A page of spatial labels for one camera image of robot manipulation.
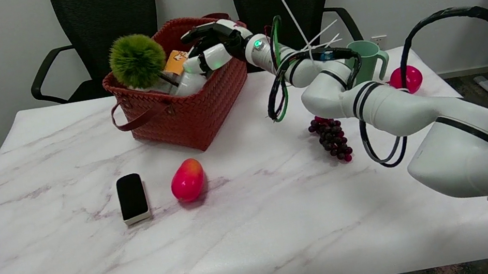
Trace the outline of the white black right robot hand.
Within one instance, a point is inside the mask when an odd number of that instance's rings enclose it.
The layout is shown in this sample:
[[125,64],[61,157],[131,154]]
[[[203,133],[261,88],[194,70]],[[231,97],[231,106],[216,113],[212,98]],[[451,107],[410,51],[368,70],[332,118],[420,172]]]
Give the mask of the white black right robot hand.
[[181,37],[183,44],[195,42],[183,63],[184,72],[206,74],[233,58],[245,61],[247,43],[252,37],[249,29],[228,19],[194,27]]

